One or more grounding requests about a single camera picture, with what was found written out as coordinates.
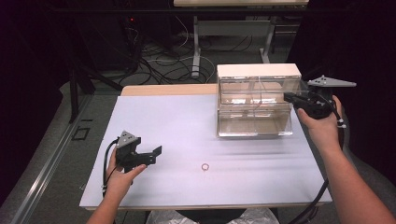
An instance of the table surface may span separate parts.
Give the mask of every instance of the table surface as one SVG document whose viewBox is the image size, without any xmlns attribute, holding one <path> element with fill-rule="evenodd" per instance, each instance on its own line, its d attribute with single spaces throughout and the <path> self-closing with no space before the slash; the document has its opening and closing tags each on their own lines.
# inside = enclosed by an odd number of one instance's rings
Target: table surface
<svg viewBox="0 0 396 224">
<path fill-rule="evenodd" d="M 304 6 L 309 0 L 175 0 L 175 7 Z"/>
<path fill-rule="evenodd" d="M 217 84 L 129 86 L 115 105 L 80 206 L 102 201 L 103 159 L 122 131 L 142 137 L 138 153 L 163 146 L 120 209 L 203 209 L 306 205 L 323 177 L 291 112 L 293 135 L 260 140 L 216 137 Z M 319 203 L 332 200 L 326 190 Z"/>
</svg>

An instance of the person's right hand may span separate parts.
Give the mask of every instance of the person's right hand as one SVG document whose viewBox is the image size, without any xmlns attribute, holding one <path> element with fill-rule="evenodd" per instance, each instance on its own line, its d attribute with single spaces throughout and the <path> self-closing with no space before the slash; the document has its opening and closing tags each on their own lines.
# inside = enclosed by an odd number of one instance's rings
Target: person's right hand
<svg viewBox="0 0 396 224">
<path fill-rule="evenodd" d="M 336 96 L 333 99 L 336 103 L 337 112 L 341 116 L 341 102 Z M 309 135 L 320 152 L 327 149 L 334 150 L 340 147 L 338 143 L 337 118 L 334 113 L 331 113 L 325 119 L 312 119 L 301 108 L 297 110 L 297 113 L 301 122 L 308 128 Z"/>
</svg>

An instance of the small ring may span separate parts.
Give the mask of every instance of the small ring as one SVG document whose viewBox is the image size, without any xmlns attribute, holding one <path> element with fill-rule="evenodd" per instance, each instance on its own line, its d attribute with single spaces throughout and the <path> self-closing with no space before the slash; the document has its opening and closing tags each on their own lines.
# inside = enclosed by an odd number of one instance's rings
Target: small ring
<svg viewBox="0 0 396 224">
<path fill-rule="evenodd" d="M 204 163 L 204 164 L 202 164 L 201 168 L 202 168 L 203 171 L 208 171 L 209 170 L 209 164 Z"/>
</svg>

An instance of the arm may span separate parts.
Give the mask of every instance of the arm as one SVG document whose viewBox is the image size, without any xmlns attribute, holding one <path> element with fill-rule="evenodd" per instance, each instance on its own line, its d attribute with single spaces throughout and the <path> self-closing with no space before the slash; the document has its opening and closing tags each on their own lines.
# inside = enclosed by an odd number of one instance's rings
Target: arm
<svg viewBox="0 0 396 224">
<path fill-rule="evenodd" d="M 109 176 L 110 178 L 107 182 L 107 192 L 105 198 L 93 212 L 87 223 L 113 223 L 120 202 L 128 192 L 132 181 L 145 169 L 146 165 L 140 165 L 126 174 L 122 173 L 122 167 L 116 166 L 116 150 L 113 150 L 106 171 L 107 178 Z"/>
<path fill-rule="evenodd" d="M 341 103 L 334 97 L 338 113 Z M 336 117 L 311 119 L 298 109 L 303 124 L 324 161 L 332 196 L 342 223 L 396 223 L 388 208 L 379 200 L 347 160 L 338 144 Z"/>
</svg>

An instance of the plastic container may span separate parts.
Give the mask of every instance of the plastic container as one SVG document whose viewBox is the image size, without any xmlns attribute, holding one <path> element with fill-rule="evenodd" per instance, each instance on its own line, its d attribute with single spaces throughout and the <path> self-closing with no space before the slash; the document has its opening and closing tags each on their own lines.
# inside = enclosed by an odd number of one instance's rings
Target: plastic container
<svg viewBox="0 0 396 224">
<path fill-rule="evenodd" d="M 295 64 L 218 65 L 218 136 L 268 137 L 292 134 L 292 105 L 284 92 L 300 90 Z"/>
</svg>

